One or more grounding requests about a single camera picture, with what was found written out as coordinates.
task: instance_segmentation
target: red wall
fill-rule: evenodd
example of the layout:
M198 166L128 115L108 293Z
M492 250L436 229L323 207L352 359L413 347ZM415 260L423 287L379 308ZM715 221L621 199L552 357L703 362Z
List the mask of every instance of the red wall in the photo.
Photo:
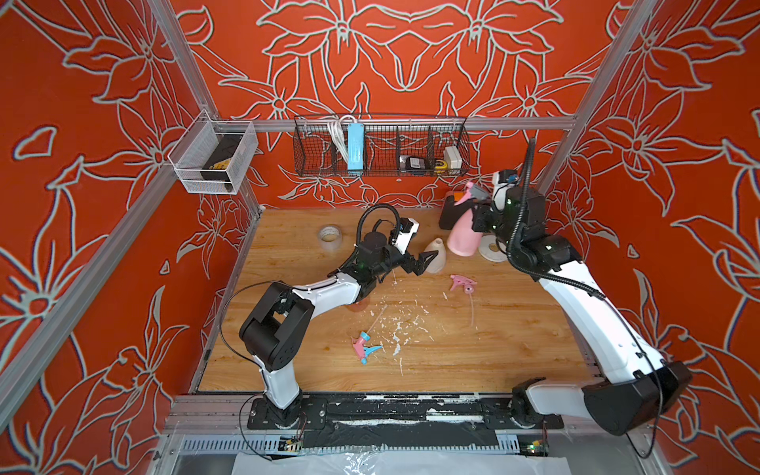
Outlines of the red wall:
M175 183L0 436L0 470L144 471L249 224L237 197Z
M0 370L198 113L141 0L4 3Z
M661 2L548 194L554 230L694 381L677 473L760 470L760 6Z
M571 116L631 2L172 4L223 117L291 119L366 111ZM299 178L292 139L267 133L249 178L259 201L272 207L431 206L457 183L519 165L533 134L472 134L468 177L399 182ZM543 166L562 133L538 135Z
M198 110L142 0L3 2L0 31L1 369ZM176 183L0 435L0 471L144 470L249 223Z

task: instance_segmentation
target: white cable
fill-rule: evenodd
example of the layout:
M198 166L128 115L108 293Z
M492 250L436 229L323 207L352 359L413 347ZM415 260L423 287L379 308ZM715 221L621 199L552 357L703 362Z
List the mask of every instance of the white cable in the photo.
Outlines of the white cable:
M344 119L352 119L354 122L357 122L356 117L345 115L332 122L328 122L328 131L333 139L335 148L337 148L337 151L340 152L344 162L348 165L348 148L346 147L346 141L343 138L343 126L341 125Z

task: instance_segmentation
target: wooden tabletop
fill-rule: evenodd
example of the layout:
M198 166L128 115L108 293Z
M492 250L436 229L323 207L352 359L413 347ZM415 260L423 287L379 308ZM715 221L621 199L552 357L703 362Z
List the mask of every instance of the wooden tabletop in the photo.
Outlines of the wooden tabletop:
M261 219L237 288L280 279L303 285L326 278L348 257L361 210L267 210ZM438 227L439 210L400 210L420 222L409 251L419 254L448 231ZM376 211L364 231L378 218ZM343 232L336 252L323 251L317 232L335 224ZM391 225L383 223L387 233ZM451 288L450 274L477 282L472 304L461 287ZM230 304L222 329L241 353L240 325L268 285L246 290ZM304 391L480 391L510 392L513 385L544 376L564 380L588 378L588 371L562 310L552 297L509 263L494 264L475 254L462 258L447 252L438 275L395 276L367 297L358 312L347 307L312 320L294 360L296 379ZM384 315L370 332L371 345L383 349L363 366L351 347L351 337L369 328L384 305ZM201 380L201 391L259 391L258 367L232 354L217 338Z

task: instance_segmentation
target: tape measure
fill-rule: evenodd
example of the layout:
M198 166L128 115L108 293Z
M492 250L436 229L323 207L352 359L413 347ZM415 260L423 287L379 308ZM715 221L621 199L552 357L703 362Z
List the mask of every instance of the tape measure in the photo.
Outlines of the tape measure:
M444 170L448 169L448 164L445 160L436 160L435 161L435 172L440 174L443 173Z

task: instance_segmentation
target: black cable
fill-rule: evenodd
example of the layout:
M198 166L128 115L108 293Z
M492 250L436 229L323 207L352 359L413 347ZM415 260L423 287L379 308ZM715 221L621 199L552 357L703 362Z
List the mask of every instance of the black cable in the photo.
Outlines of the black cable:
M394 229L396 233L398 233L401 230L401 216L398 215L398 211L396 211L396 208L389 205L388 203L377 203L374 206L368 207L367 211L365 211L364 214L362 214L362 217L359 218L359 223L356 225L356 245L359 245L362 242L362 228L364 227L364 220L367 219L370 213L382 207L393 211L393 215L396 218L396 227Z
M390 223L390 224L393 224L391 221L388 221L388 220L377 220L377 222L375 223L375 225L372 227L372 231L377 231L377 230L378 230L378 228L380 227L380 225L381 225L382 223L384 223L384 222L385 222L385 223Z
M348 259L346 259L343 264L338 266L338 269L342 269L345 266L347 266L355 257L356 254L359 252L359 244L362 243L362 227L364 226L364 220L367 219L370 213L373 211L385 207L391 211L393 211L393 215L396 218L396 227L391 231L391 238L393 235L398 234L398 232L401 230L401 216L398 215L398 211L396 211L396 208L393 206L387 204L387 203L377 203L371 207L368 207L366 211L362 214L362 217L359 218L359 224L356 225L356 244L353 247L353 252L351 252L351 255L348 256Z
M258 455L259 457L263 458L267 462L271 462L272 461L271 457L267 457L265 454L261 454L261 453L257 452L253 448L253 446L251 445L251 443L248 442L248 439L245 437L245 433L243 433L243 431L242 431L242 410L245 408L245 405L248 403L248 401L250 401L251 399L253 399L256 396L259 396L259 394L253 394L251 397L249 397L248 399L245 400L245 402L242 404L242 406L240 406L240 412L238 413L238 427L240 428L240 436L242 437L242 441L245 442L245 445L248 446L248 450L250 450L254 454Z
M652 374L654 375L654 382L657 383L657 393L660 396L660 402L657 405L657 415L654 417L654 425L652 426L652 442L649 444L649 449L642 455L636 446L633 444L633 441L631 440L631 436L626 432L625 436L628 437L628 442L631 442L631 447L633 447L633 451L636 452L636 455L639 456L639 458L647 459L650 455L652 455L652 452L654 451L654 440L657 437L657 424L660 422L660 415L662 415L663 412L663 389L662 389L662 383L660 383L660 376L657 374L657 371L654 370L654 365L652 364L652 361L649 359L649 355L646 354L644 351L644 348L641 347L640 343L638 342L638 338L633 334L631 331L631 328L625 323L625 320L623 320L622 315L620 315L620 312L607 300L604 300L604 303L607 304L607 306L610 308L610 310L613 311L615 316L620 320L620 324L625 327L625 329L628 331L628 334L631 335L631 339L633 339L633 342L636 343L636 346L638 347L638 351L641 352L640 354L644 355L644 358L647 360L647 363L649 364L649 368L652 370Z
M513 268L517 269L518 271L524 274L528 274L537 279L552 280L554 282L559 282L565 285L576 287L588 293L588 295L590 296L597 297L598 299L605 299L606 297L604 296L603 293L601 293L601 291L599 291L598 289L594 289L590 285L586 285L585 283L578 282L577 280L568 279L567 277L561 277L555 274L532 271L531 269L522 267L515 260L515 255L513 254L513 251L515 249L515 246L517 245L516 238L518 235L518 231L520 229L520 225L522 224L525 211L527 210L527 190L530 187L530 173L533 170L533 158L534 158L535 153L536 153L536 139L531 138L527 144L527 152L525 153L525 167L523 168L523 176L520 179L520 186L522 187L521 194L520 194L520 210L518 211L518 216L515 220L515 225L512 228L512 234L509 237L509 243L508 243L507 252L506 252L507 260L509 261L509 264L512 264Z
M247 286L243 287L242 289L238 290L237 292L235 292L235 293L233 294L233 296L231 296L231 297L230 297L230 299L229 299L229 300L227 300L227 303L225 303L225 304L224 304L224 306L222 307L222 309L220 310L220 311L221 311L221 315L222 315L222 317L219 319L219 324L218 324L218 325L219 325L219 336L220 336L220 337L222 337L222 341L224 342L224 346L226 346L226 347L227 347L227 348L228 348L228 349L229 349L231 352L235 353L237 356L240 356L240 357L241 357L241 358L243 358L243 359L247 359L248 361L250 361L250 362L251 362L251 363L253 363L253 364L256 364L256 361L254 361L253 359L250 359L250 358L248 358L248 357L247 357L247 356L245 356L245 355L242 355L242 354L238 353L238 352L237 352L237 351L236 351L234 348L232 348L232 347L230 346L230 344L229 344L229 343L227 343L227 340L226 340L226 338L224 337L224 333L222 332L222 320L224 320L224 317L225 317L225 315L226 315L227 307L229 307L229 306L230 306L230 303L233 301L233 299L234 299L234 298L235 298L235 297L236 297L236 296L237 296L239 293L241 293L243 290L248 290L248 289L250 289L251 287L256 287L256 286L259 286L259 285L263 285L263 284L265 284L265 283L273 283L273 282L280 282L280 283L284 283L284 282L282 282L282 281L280 281L280 280L265 280L264 282L257 282L257 283L252 283L251 285L247 285Z

